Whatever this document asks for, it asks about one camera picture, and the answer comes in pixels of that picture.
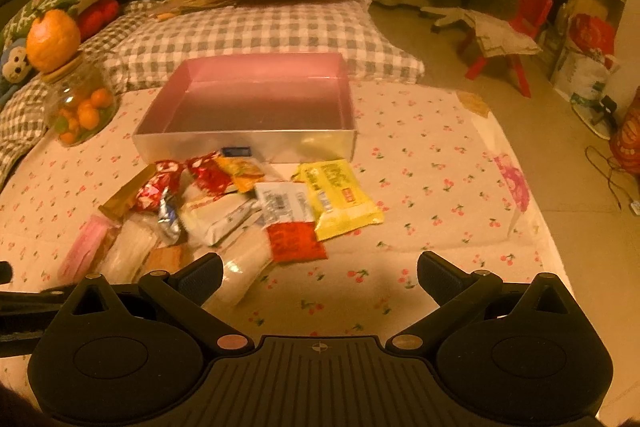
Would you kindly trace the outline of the silver blue foil packet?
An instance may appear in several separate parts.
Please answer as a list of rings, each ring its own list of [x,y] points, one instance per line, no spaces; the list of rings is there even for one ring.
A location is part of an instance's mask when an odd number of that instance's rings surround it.
[[[157,210],[157,226],[160,229],[160,235],[167,245],[175,245],[178,243],[182,235],[182,226],[179,220],[178,212],[174,205],[174,195],[170,193],[168,188],[163,191],[160,196],[160,203]]]

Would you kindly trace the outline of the white cream snack packet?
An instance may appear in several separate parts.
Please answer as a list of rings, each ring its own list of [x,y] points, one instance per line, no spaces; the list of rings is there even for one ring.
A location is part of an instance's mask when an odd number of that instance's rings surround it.
[[[254,210],[254,199],[233,193],[185,202],[178,210],[178,217],[192,245],[215,246],[239,228]]]

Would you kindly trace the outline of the pink snack packet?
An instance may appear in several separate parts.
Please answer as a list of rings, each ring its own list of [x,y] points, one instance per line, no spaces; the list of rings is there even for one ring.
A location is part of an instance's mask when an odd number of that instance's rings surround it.
[[[85,276],[105,237],[114,228],[115,223],[101,215],[93,215],[85,222],[58,269],[62,285],[76,284]]]

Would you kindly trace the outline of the gold snack bar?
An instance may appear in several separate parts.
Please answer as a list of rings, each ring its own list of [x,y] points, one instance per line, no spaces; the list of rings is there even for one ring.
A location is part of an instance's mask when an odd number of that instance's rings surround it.
[[[122,222],[126,213],[134,205],[140,188],[156,173],[154,165],[147,165],[128,182],[126,182],[115,194],[107,199],[98,209],[102,215],[114,222]]]

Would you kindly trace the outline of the red white candy packet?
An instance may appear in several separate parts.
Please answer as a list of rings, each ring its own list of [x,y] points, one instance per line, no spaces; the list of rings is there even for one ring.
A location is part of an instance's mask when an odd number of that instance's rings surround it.
[[[134,210],[157,211],[163,194],[176,194],[179,191],[181,176],[185,165],[175,160],[160,160],[153,164],[153,176],[142,185],[134,199]]]

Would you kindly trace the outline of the white red snack packet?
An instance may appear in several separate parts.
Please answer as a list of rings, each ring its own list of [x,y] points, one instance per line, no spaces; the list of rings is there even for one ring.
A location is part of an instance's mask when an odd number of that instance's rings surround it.
[[[259,182],[254,190],[274,262],[311,262],[328,257],[314,231],[316,222],[305,184]]]

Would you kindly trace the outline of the yellow snack packet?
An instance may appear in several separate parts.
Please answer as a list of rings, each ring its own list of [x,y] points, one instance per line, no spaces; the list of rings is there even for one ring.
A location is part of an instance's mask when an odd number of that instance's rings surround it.
[[[384,222],[383,211],[363,191],[345,159],[305,162],[292,180],[307,187],[318,241]]]

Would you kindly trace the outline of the brown cracker packet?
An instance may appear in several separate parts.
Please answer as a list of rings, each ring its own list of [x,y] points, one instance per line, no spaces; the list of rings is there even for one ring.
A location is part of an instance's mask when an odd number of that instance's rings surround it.
[[[193,260],[193,255],[186,243],[153,249],[146,257],[141,274],[164,270],[170,274],[185,268]]]

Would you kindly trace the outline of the clear white roll packet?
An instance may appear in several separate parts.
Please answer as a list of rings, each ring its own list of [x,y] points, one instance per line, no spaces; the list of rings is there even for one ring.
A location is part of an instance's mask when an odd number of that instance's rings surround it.
[[[219,256],[224,265],[224,275],[213,299],[216,303],[233,307],[271,263],[268,233],[261,225],[237,229],[221,243]]]

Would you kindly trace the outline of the clear white rice cracker packet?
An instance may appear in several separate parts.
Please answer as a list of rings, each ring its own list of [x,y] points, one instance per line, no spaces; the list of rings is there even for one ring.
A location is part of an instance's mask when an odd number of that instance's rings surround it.
[[[159,240],[154,215],[131,213],[101,261],[99,272],[111,284],[130,283]]]

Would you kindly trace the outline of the cherry print tablecloth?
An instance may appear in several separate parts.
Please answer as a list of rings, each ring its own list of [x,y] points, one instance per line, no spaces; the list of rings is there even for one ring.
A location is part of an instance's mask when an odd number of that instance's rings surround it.
[[[46,138],[1,193],[1,257],[12,291],[58,283],[82,225],[141,170],[132,134],[155,98],[122,97],[108,127],[67,148]],[[469,96],[417,84],[352,85],[358,129],[352,170],[383,211],[379,225],[331,239],[326,259],[273,265],[235,306],[206,309],[253,338],[390,337],[430,312],[416,260],[435,251],[464,271],[528,282],[564,268],[495,117]]]

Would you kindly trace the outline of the glass jar with kumquats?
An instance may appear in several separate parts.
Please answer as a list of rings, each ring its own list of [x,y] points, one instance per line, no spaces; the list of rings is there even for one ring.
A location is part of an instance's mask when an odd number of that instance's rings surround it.
[[[90,140],[114,118],[118,101],[104,68],[84,52],[44,74],[44,118],[63,146]]]

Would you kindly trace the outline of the blue monkey plush toy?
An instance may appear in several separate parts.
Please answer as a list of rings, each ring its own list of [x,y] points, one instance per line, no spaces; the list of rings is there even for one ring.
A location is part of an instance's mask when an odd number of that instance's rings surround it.
[[[26,52],[26,39],[18,38],[1,57],[1,98],[0,107],[6,106],[12,96],[26,86],[36,75]]]

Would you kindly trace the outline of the white red shopping bag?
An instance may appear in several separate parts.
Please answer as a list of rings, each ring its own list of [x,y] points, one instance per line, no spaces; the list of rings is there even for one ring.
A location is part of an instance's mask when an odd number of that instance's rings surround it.
[[[551,83],[570,103],[596,107],[613,72],[620,67],[615,28],[600,17],[579,13],[570,19]]]

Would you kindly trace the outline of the small red plush cushion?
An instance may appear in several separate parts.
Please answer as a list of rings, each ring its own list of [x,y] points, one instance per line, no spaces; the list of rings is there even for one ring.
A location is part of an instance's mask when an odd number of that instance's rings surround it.
[[[117,0],[99,0],[82,11],[76,20],[80,31],[80,41],[84,42],[102,28],[119,17],[120,5]]]

